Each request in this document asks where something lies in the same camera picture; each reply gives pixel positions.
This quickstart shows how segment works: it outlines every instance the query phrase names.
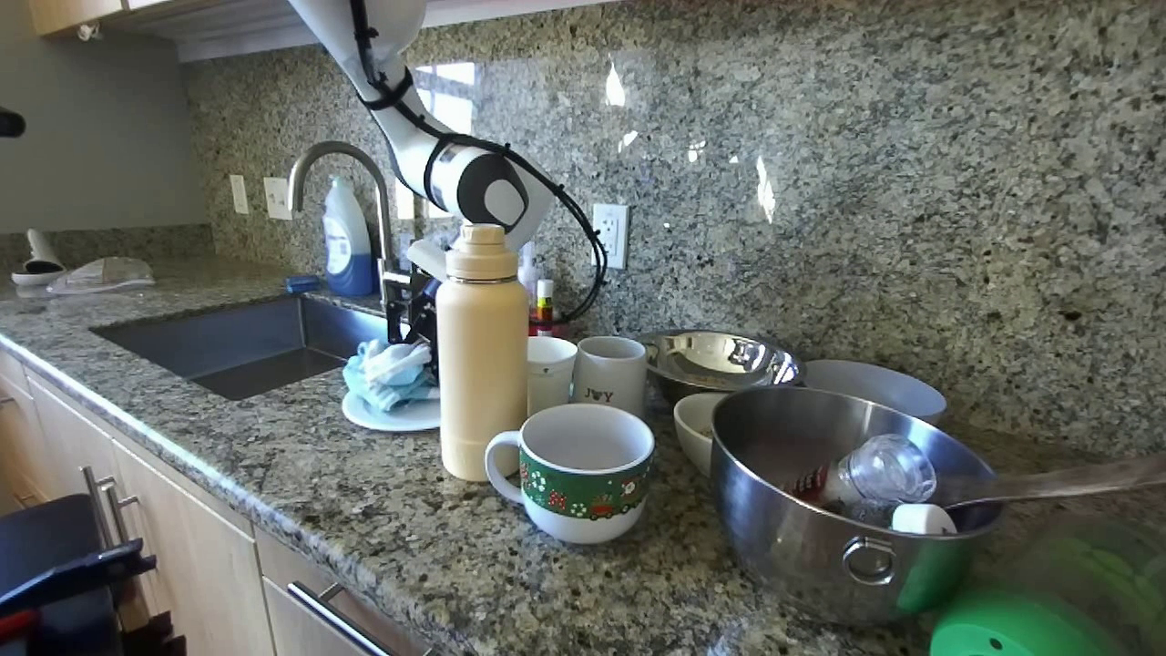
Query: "stainless steel bowl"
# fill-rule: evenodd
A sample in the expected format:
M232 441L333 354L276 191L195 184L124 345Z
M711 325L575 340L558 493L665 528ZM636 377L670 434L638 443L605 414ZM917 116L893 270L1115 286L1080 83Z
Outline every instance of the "stainless steel bowl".
M668 330L648 343L648 371L668 405L684 392L734 392L797 377L797 358L734 330Z
M954 595L1004 506L954 509L960 534L903 534L792 489L874 434L912 438L943 476L991 476L953 434L897 409L813 387L729 392L714 411L711 484L736 566L815 622L877 628Z

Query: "stainless steel sink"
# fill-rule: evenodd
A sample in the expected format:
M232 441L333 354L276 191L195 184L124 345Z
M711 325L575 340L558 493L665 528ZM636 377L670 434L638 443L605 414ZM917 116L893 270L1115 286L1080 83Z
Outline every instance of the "stainless steel sink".
M252 398L339 366L388 321L305 296L94 326L94 334L223 398Z

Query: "electrical outlet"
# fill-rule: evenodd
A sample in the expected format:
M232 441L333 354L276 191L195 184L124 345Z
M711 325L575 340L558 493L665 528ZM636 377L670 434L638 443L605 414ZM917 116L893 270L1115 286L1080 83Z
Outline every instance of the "electrical outlet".
M627 264L627 204L593 204L591 221L610 251L610 270Z
M266 213L292 221L288 179L263 179Z
M230 174L230 206L232 206L236 213L252 213L249 179L246 179L246 174Z

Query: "chrome faucet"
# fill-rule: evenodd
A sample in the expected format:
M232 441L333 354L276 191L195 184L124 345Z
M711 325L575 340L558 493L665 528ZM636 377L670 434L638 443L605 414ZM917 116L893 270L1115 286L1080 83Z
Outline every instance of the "chrome faucet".
M355 156L377 181L377 236L379 236L379 263L377 263L377 286L379 286L379 307L388 308L388 340L391 343L401 343L401 315L407 314L407 297L401 286L414 292L414 264L401 264L399 263L399 251L395 251L395 221L391 221L391 181L388 174L379 171L379 164L349 147L349 142L314 142L295 164L292 164L292 174L288 174L288 206L292 211L301 211L301 181L305 181L305 171L321 161L321 156Z

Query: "kitchen counter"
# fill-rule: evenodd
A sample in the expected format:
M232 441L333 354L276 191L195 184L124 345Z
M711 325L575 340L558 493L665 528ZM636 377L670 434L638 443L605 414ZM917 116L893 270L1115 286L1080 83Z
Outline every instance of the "kitchen counter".
M339 573L435 651L927 651L923 628L824 629L755 591L668 411L654 414L660 467L643 526L610 546L566 546L487 484L446 476L438 434L395 438L346 424L339 371L223 400L89 330L282 292L282 272L230 258L168 263L158 280L148 292L56 302L8 292L0 345L263 533ZM999 471L1085 458L984 430L962 438ZM1153 493L1012 506L979 562L1008 555L1056 512L1123 512L1161 528L1157 506Z

